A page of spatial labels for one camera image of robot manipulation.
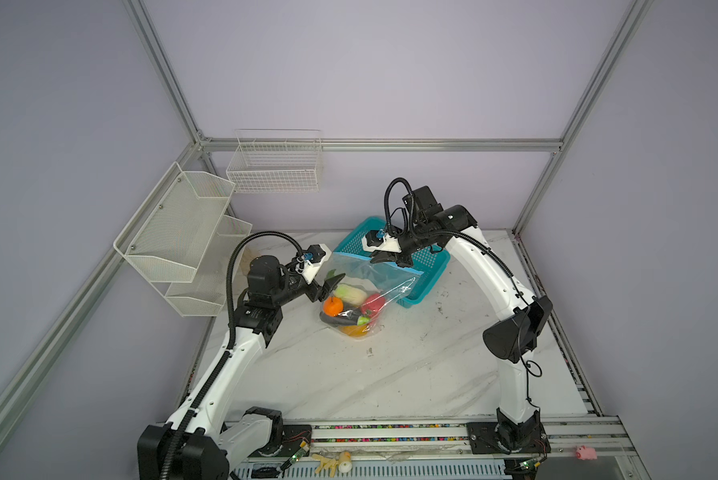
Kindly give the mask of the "orange toy fruit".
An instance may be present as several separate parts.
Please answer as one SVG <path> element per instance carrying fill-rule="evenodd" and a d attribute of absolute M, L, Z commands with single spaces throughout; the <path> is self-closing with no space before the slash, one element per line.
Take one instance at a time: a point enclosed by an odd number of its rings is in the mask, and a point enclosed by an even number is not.
<path fill-rule="evenodd" d="M 329 317 L 337 317 L 344 311 L 343 301 L 335 296 L 330 296 L 322 304 L 323 313 Z"/>

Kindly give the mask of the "clear zip top bag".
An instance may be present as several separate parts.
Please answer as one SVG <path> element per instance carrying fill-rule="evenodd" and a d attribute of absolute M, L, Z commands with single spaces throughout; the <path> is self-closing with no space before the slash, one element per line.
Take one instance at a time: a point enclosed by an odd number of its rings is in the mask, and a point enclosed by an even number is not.
<path fill-rule="evenodd" d="M 324 281 L 342 275 L 321 302 L 319 320 L 353 339 L 373 333 L 388 307 L 409 297 L 422 273 L 395 263 L 371 263 L 368 257 L 336 252 Z"/>

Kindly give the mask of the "yellow toy mango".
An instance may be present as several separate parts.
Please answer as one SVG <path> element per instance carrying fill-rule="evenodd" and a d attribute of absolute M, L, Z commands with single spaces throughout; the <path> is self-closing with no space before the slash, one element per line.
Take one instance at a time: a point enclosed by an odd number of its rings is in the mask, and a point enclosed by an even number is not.
<path fill-rule="evenodd" d="M 373 329 L 372 324 L 343 326 L 340 331 L 352 338 L 361 338 L 369 334 Z"/>

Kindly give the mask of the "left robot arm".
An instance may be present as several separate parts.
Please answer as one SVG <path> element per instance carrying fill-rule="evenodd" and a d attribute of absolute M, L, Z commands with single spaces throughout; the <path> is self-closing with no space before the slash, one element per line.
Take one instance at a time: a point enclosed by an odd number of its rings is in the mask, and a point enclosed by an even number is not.
<path fill-rule="evenodd" d="M 230 479 L 254 453 L 281 449 L 283 418 L 278 410 L 252 407 L 232 427 L 226 417 L 245 373 L 270 345 L 283 320 L 283 308 L 300 297 L 321 302 L 341 281 L 316 277 L 332 255 L 324 244 L 304 248 L 292 236 L 275 231 L 295 249 L 286 264 L 262 255 L 249 266 L 247 287 L 233 292 L 237 261 L 245 247 L 267 237 L 253 233 L 234 249 L 226 267 L 227 331 L 209 369 L 179 408 L 161 425 L 149 425 L 137 442 L 141 479 Z"/>

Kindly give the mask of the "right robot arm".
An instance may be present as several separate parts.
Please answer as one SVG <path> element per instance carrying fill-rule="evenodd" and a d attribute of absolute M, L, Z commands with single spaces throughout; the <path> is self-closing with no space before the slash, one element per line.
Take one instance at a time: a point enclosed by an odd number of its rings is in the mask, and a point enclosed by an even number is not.
<path fill-rule="evenodd" d="M 397 177 L 383 197 L 385 226 L 362 240 L 373 263 L 411 267 L 421 250 L 443 250 L 458 261 L 484 294 L 496 322 L 482 333 L 498 360 L 500 401 L 496 409 L 496 447 L 519 452 L 541 433 L 540 407 L 530 395 L 530 378 L 542 370 L 533 352 L 553 309 L 551 300 L 525 287 L 485 239 L 476 219 L 462 205 L 444 208 L 427 186 L 413 189 Z"/>

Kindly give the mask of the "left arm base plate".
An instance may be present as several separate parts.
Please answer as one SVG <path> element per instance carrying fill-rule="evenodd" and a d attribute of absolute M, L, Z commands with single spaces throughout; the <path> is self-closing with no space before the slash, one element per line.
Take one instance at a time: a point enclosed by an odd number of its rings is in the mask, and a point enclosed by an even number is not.
<path fill-rule="evenodd" d="M 278 457 L 294 453 L 313 436 L 309 424 L 288 424 L 281 411 L 263 407 L 248 409 L 224 432 L 228 459 Z"/>

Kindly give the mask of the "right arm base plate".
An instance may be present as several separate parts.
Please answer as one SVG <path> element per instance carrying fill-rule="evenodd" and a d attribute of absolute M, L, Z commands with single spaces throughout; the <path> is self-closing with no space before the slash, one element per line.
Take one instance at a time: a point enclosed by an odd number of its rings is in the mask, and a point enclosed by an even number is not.
<path fill-rule="evenodd" d="M 467 437 L 473 454 L 548 454 L 550 444 L 537 419 L 514 425 L 510 421 L 470 422 Z"/>

